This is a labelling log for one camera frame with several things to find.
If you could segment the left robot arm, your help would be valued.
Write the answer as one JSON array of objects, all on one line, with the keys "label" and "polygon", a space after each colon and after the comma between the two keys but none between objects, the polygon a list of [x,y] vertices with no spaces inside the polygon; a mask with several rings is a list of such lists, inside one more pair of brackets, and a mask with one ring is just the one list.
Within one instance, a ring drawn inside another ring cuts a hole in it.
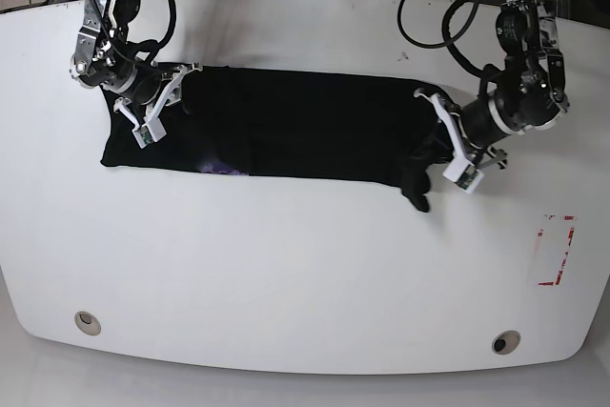
[{"label": "left robot arm", "polygon": [[546,0],[503,0],[495,28],[505,52],[504,67],[478,68],[456,43],[472,26],[481,1],[455,0],[443,15],[437,43],[416,40],[403,25],[403,12],[396,13],[398,30],[408,43],[423,50],[446,49],[478,79],[476,100],[462,108],[438,92],[431,96],[442,127],[421,152],[406,160],[406,175],[424,175],[429,166],[448,162],[457,166],[449,179],[464,183],[481,177],[489,166],[505,169],[507,154],[497,148],[499,141],[550,128],[569,110],[554,5]]}]

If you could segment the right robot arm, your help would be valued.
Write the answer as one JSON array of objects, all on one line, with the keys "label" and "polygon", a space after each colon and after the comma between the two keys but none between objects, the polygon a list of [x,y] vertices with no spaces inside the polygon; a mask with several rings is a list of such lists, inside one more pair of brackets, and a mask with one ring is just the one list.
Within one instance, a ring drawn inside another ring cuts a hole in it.
[{"label": "right robot arm", "polygon": [[145,148],[166,135],[160,114],[182,101],[184,78],[202,67],[156,61],[175,32],[175,0],[168,0],[169,24],[161,39],[129,41],[129,24],[140,7],[141,0],[85,0],[71,77],[86,88],[115,94],[112,110],[132,123],[136,141]]}]

